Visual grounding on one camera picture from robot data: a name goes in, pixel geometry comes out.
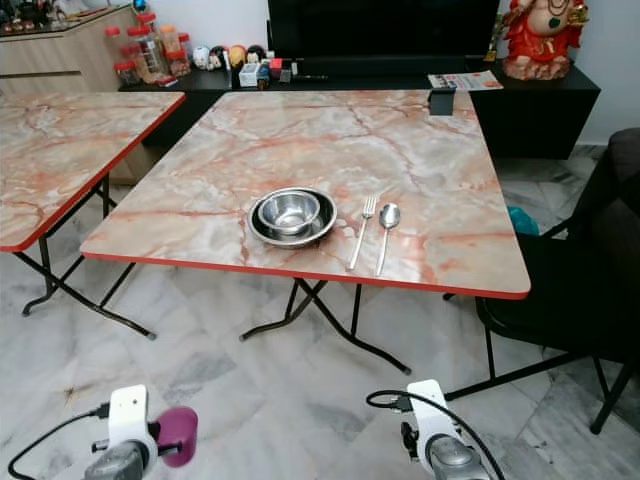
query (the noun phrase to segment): paper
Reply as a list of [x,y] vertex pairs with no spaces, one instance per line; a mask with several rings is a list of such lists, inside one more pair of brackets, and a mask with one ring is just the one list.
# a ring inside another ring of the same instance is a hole
[[478,90],[499,90],[504,88],[491,70],[475,73],[446,73],[428,75],[432,88],[456,88],[469,92]]

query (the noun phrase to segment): black cable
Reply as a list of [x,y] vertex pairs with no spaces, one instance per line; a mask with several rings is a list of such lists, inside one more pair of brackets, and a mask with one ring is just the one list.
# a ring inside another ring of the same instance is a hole
[[27,446],[20,453],[18,453],[15,457],[13,457],[9,462],[9,466],[7,467],[7,469],[9,470],[9,475],[11,475],[13,478],[17,478],[18,480],[36,480],[35,478],[30,477],[29,475],[25,475],[23,473],[17,472],[16,469],[14,468],[14,465],[16,464],[16,462],[20,460],[22,457],[24,457],[27,453],[29,453],[35,446],[37,446],[43,440],[53,435],[61,428],[66,427],[70,423],[76,422],[78,420],[82,420],[83,418],[89,418],[89,417],[107,418],[108,416],[109,416],[109,404],[103,403],[102,405],[100,405],[98,408],[94,410],[90,410],[81,415],[76,415],[75,417],[71,417],[69,420],[62,422],[57,427],[52,428],[47,433],[40,436],[40,438],[38,438],[36,441],[34,441],[29,446]]
[[480,450],[482,450],[482,452],[485,454],[485,456],[487,457],[487,460],[491,464],[491,468],[493,468],[493,471],[498,476],[498,480],[506,480],[504,474],[502,473],[502,470],[500,469],[500,465],[498,465],[498,462],[496,461],[496,459],[493,458],[493,455],[491,455],[491,452],[489,451],[487,446],[484,444],[484,442],[480,439],[478,434],[469,425],[467,425],[467,423],[464,420],[458,417],[451,410],[443,407],[442,405],[434,402],[433,400],[429,400],[428,398],[425,398],[421,395],[417,395],[411,392],[405,392],[403,390],[379,390],[377,392],[370,393],[369,395],[367,395],[367,398],[366,398],[367,404],[376,408],[391,408],[391,409],[397,408],[397,405],[396,405],[397,400],[391,403],[379,403],[372,400],[374,397],[380,397],[382,395],[395,395],[396,397],[409,397],[415,400],[420,400],[421,402],[424,402],[427,405],[432,406],[433,408],[441,411],[442,413],[450,417],[452,420],[459,423],[462,426],[462,428],[464,428],[467,431],[467,433],[471,435],[471,438],[473,438],[473,440],[480,447]]

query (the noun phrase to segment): purple cup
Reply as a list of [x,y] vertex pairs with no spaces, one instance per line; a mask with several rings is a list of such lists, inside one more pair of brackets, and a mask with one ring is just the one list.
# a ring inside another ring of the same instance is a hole
[[160,436],[158,447],[182,444],[180,453],[162,457],[169,467],[181,467],[187,464],[196,453],[198,434],[198,415],[189,407],[170,408],[158,418]]

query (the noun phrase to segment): red table edge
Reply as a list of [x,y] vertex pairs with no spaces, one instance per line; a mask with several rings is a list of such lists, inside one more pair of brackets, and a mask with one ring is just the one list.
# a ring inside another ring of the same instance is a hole
[[2,245],[0,246],[0,252],[22,252],[29,248],[38,238],[44,235],[51,226],[53,226],[60,217],[62,217],[67,211],[75,205],[80,199],[82,199],[102,178],[120,161],[126,157],[131,150],[140,144],[140,142],[146,137],[152,130],[154,130],[160,123],[162,123],[169,115],[171,115],[186,99],[186,94],[182,93],[172,105],[170,105],[154,122],[149,125],[140,135],[138,135],[127,147],[124,148],[111,162],[109,162],[102,170],[100,170],[91,180],[89,180],[84,187],[73,195],[69,200],[63,203],[56,212],[49,217],[47,221],[42,223],[31,235],[17,245]]
[[384,280],[370,277],[343,276],[336,274],[297,272],[295,270],[283,270],[278,268],[244,267],[237,265],[219,265],[214,263],[190,262],[187,260],[164,260],[161,258],[128,257],[124,255],[110,255],[103,253],[85,252],[80,247],[80,252],[86,258],[96,260],[108,260],[115,262],[140,263],[150,265],[166,265],[171,267],[199,268],[205,270],[222,270],[227,272],[254,273],[259,275],[273,275],[277,277],[305,278],[311,280],[327,280],[339,283],[361,283],[377,287],[403,288],[407,290],[423,290],[429,292],[455,293],[457,295],[467,295],[471,297],[497,298],[501,300],[523,300],[529,295],[529,288],[523,292],[500,292],[492,290],[477,290],[473,288],[447,287],[444,285],[430,285],[414,282],[398,282],[395,280]]

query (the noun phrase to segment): wooden cabinet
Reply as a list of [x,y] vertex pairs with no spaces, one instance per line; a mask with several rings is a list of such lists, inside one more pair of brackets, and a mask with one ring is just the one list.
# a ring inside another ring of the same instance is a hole
[[[104,29],[126,35],[135,25],[130,6],[110,7],[68,30],[0,37],[0,91],[3,94],[113,92],[120,82],[105,44]],[[159,159],[136,147],[111,173],[114,183],[134,184]]]

